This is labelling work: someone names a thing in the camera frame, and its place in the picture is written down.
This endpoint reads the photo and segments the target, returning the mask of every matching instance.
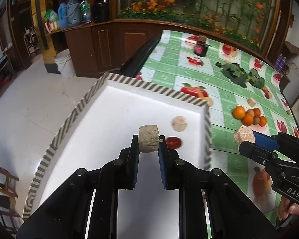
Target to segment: green plastic bag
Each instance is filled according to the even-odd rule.
[[[44,17],[47,20],[49,20],[50,22],[56,22],[59,20],[58,14],[55,11],[53,11],[52,9],[48,9],[48,11],[44,15]]]

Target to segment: human hand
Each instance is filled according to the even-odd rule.
[[[299,215],[299,205],[296,203],[290,204],[290,199],[285,197],[281,197],[281,201],[279,207],[277,208],[277,215],[279,220],[286,219],[289,214],[297,214]]]

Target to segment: metal screw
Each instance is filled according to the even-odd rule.
[[[184,165],[184,164],[185,164],[185,161],[184,161],[183,159],[177,159],[177,160],[175,160],[175,163],[176,163],[177,165]]]
[[[121,164],[123,164],[123,160],[122,159],[115,159],[113,162],[114,162],[114,165],[121,165]]]
[[[84,169],[84,168],[77,169],[75,172],[75,174],[77,176],[83,176],[83,175],[85,175],[85,173],[86,173],[86,169]]]
[[[213,169],[213,173],[214,173],[214,175],[216,175],[216,176],[221,176],[221,175],[222,175],[222,170],[216,168],[216,169]]]

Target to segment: dining table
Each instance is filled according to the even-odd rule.
[[[213,105],[209,108],[211,168],[223,170],[275,225],[276,208],[281,195],[271,189],[268,194],[255,196],[255,167],[261,170],[264,166],[239,153],[233,134],[242,122],[233,117],[232,111],[237,105],[243,106],[246,111],[259,108],[267,123],[263,127],[249,126],[252,130],[267,136],[284,132],[299,137],[294,116],[280,90],[282,75],[252,55],[212,39],[206,40],[209,45],[206,56],[200,57],[194,53],[197,40],[198,37],[192,34],[163,31],[159,43],[136,78],[177,91],[185,91],[184,87],[194,87],[207,92],[208,97],[213,100]],[[246,83],[246,88],[234,84],[224,76],[220,64],[217,63],[239,64],[246,72],[256,69],[259,76],[265,80],[266,89],[256,88],[249,82]],[[253,98],[256,105],[251,107],[247,102],[249,98]],[[280,159],[291,161],[280,152],[277,153]]]

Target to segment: wooden counter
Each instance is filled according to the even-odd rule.
[[[174,30],[232,45],[272,66],[260,54],[229,38],[211,31],[171,22],[142,19],[115,19],[103,23],[85,23],[60,29],[64,32],[77,76],[99,78],[104,72],[115,71],[147,41],[163,30]]]

